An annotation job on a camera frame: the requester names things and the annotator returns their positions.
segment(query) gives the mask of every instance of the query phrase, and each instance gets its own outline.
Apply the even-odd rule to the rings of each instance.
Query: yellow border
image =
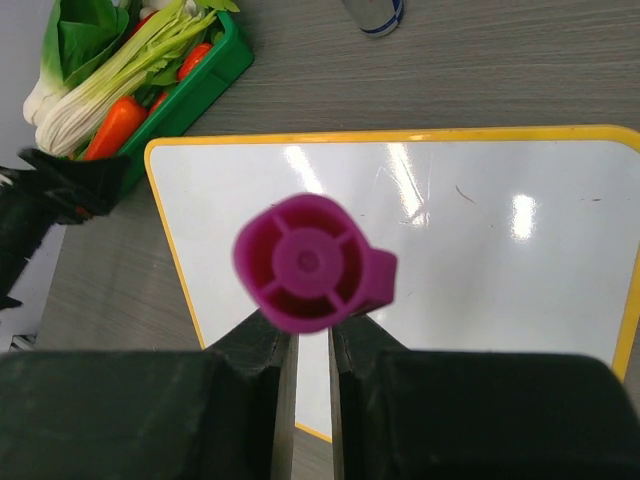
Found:
[[[193,303],[184,273],[178,261],[178,255],[169,224],[162,208],[158,187],[151,170],[151,151],[155,147],[166,145],[230,145],[230,144],[273,144],[273,143],[363,143],[363,142],[510,142],[510,141],[567,141],[567,140],[606,140],[627,145],[640,152],[640,133],[615,125],[593,126],[558,126],[558,127],[516,127],[516,128],[469,128],[449,130],[382,130],[365,132],[326,132],[326,133],[294,133],[272,135],[228,135],[220,137],[181,137],[159,138],[152,140],[145,150],[145,167],[149,175],[151,189],[158,205],[158,212],[162,218],[171,255],[180,277],[182,290],[189,306],[191,319],[198,336],[200,346],[205,343],[200,331],[200,325],[195,315]],[[633,268],[629,294],[622,317],[618,342],[614,353],[612,369],[621,380],[627,372],[631,349],[635,340],[638,318],[640,317],[640,249]],[[296,424],[298,428],[323,440],[331,441],[326,435],[305,425]]]

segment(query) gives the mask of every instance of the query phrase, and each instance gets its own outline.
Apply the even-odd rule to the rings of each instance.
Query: bok choy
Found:
[[[113,53],[129,15],[111,0],[55,0],[42,42],[40,78],[23,106],[39,125],[53,106]]]
[[[109,108],[181,58],[191,40],[213,23],[216,11],[196,16],[184,12],[186,0],[172,0],[159,10],[109,60],[48,112],[36,130],[43,151],[67,156],[82,146]]]

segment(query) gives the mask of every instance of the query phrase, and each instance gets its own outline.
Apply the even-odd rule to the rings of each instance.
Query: purple plastic part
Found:
[[[245,288],[278,328],[311,333],[393,302],[398,260],[369,246],[334,201],[298,195],[247,224],[233,251]]]

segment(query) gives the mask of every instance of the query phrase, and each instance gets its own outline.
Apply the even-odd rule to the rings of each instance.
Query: metal can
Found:
[[[402,20],[404,0],[342,0],[360,30],[372,37],[391,33]]]

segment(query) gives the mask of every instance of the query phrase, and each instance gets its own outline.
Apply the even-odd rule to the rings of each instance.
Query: black mark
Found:
[[[464,193],[462,193],[460,191],[460,189],[458,188],[458,186],[456,185],[456,191],[460,194],[460,196],[462,196],[462,198],[469,200],[471,203],[473,203],[474,205],[477,205],[476,202],[474,202],[473,200],[471,200],[469,197],[467,197]]]

